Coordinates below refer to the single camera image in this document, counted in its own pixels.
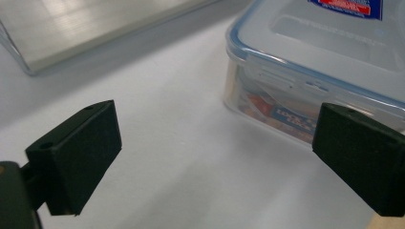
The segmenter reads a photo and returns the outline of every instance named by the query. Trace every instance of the plastic food container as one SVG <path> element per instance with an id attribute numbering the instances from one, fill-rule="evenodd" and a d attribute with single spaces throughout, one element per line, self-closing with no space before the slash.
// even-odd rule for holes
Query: plastic food container
<path id="1" fill-rule="evenodd" d="M 307 143 L 322 102 L 404 134 L 405 1 L 370 2 L 253 2 L 227 32 L 225 104 Z"/>

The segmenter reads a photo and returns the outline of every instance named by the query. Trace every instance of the container lid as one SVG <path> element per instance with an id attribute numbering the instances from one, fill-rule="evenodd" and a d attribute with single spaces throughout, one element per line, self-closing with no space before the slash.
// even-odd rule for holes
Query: container lid
<path id="1" fill-rule="evenodd" d="M 284 65 L 405 109 L 403 0 L 256 0 L 227 39 L 231 57 Z"/>

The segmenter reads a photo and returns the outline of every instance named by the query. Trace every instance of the red label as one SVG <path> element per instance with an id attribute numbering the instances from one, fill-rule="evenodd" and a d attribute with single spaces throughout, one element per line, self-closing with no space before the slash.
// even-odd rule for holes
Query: red label
<path id="1" fill-rule="evenodd" d="M 369 6 L 354 3 L 348 0 L 319 0 L 319 3 L 335 6 L 346 10 L 360 12 L 365 15 L 370 15 L 372 11 Z"/>

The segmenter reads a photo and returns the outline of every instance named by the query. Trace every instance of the table surface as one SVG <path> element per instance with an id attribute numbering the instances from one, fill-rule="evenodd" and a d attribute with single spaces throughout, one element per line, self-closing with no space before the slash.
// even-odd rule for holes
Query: table surface
<path id="1" fill-rule="evenodd" d="M 79 217 L 44 228 L 366 228 L 373 211 L 309 147 L 223 104 L 223 0 L 37 76 L 0 47 L 0 160 L 78 110 L 114 99 L 123 148 Z"/>

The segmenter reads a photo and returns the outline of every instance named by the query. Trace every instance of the white table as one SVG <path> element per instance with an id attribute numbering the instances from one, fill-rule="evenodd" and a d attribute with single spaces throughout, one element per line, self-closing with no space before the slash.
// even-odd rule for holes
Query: white table
<path id="1" fill-rule="evenodd" d="M 223 104 L 223 0 L 27 76 L 0 48 L 0 160 L 114 99 L 123 148 L 79 217 L 49 228 L 365 228 L 373 211 L 312 151 Z"/>

